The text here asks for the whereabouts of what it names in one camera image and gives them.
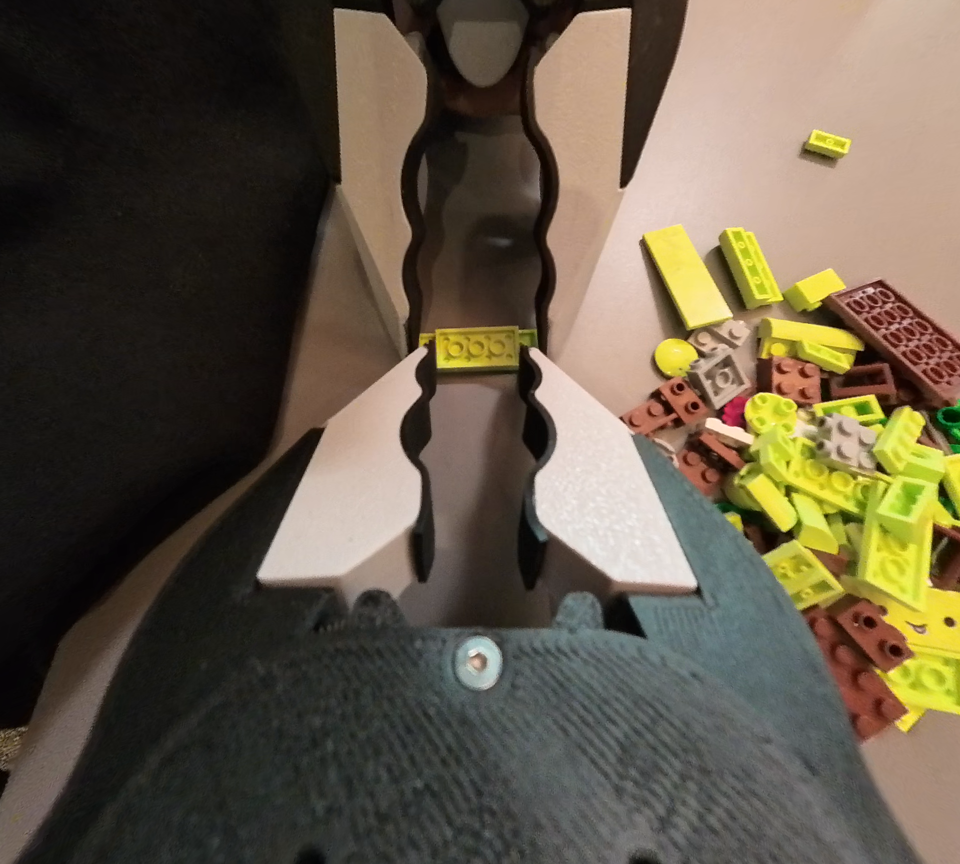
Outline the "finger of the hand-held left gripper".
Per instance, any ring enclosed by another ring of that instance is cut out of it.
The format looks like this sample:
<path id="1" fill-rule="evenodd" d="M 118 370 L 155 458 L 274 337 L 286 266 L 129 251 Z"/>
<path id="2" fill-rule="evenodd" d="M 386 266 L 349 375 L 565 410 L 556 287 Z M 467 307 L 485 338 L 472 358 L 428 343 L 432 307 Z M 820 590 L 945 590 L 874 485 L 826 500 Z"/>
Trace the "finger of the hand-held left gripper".
<path id="1" fill-rule="evenodd" d="M 543 349 L 560 358 L 617 216 L 632 11 L 583 11 L 535 64 L 535 126 L 557 167 L 546 246 L 556 283 Z"/>
<path id="2" fill-rule="evenodd" d="M 412 229 L 402 166 L 427 108 L 422 34 L 403 36 L 385 15 L 333 13 L 341 155 L 338 197 L 383 325 L 408 352 L 410 306 L 402 265 Z"/>

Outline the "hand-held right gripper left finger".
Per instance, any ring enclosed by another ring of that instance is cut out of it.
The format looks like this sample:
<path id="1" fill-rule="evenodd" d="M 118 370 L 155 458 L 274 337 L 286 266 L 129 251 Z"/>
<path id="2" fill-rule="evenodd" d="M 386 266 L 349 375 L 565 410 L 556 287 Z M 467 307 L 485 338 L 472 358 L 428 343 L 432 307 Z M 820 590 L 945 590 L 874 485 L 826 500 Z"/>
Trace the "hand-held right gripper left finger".
<path id="1" fill-rule="evenodd" d="M 330 587 L 347 605 L 366 590 L 401 595 L 434 562 L 421 453 L 436 390 L 420 347 L 328 420 L 258 570 L 264 586 Z"/>

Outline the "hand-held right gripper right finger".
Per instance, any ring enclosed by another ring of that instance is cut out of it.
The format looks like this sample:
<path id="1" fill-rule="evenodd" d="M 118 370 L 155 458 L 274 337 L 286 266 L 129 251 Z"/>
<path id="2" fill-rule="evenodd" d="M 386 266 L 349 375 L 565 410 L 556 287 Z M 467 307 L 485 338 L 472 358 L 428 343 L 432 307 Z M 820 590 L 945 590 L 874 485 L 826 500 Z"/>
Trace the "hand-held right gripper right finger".
<path id="1" fill-rule="evenodd" d="M 529 591 L 686 595 L 697 580 L 629 428 L 537 348 L 521 350 L 533 458 L 518 566 Z"/>

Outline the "lime green plates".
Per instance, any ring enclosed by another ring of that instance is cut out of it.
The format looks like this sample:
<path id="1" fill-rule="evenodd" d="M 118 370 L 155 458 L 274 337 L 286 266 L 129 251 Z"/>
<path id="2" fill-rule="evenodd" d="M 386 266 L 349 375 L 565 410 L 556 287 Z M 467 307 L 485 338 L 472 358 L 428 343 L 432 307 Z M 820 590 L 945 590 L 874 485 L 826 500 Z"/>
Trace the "lime green plates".
<path id="1" fill-rule="evenodd" d="M 537 347 L 536 329 L 496 326 L 423 332 L 420 346 L 435 345 L 440 374 L 511 374 L 520 366 L 523 346 Z"/>

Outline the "pile of toy bricks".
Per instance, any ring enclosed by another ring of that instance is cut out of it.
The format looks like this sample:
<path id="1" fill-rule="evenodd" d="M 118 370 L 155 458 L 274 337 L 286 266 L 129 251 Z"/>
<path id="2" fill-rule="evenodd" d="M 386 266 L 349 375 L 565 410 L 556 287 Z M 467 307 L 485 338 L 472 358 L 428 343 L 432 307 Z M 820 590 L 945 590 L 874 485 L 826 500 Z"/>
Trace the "pile of toy bricks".
<path id="1" fill-rule="evenodd" d="M 756 234 L 730 227 L 742 306 L 796 314 L 738 320 L 682 225 L 641 245 L 688 336 L 656 346 L 663 381 L 621 421 L 761 555 L 859 740 L 958 715 L 958 402 L 930 402 L 824 306 L 875 280 L 916 302 L 833 269 L 781 288 Z"/>

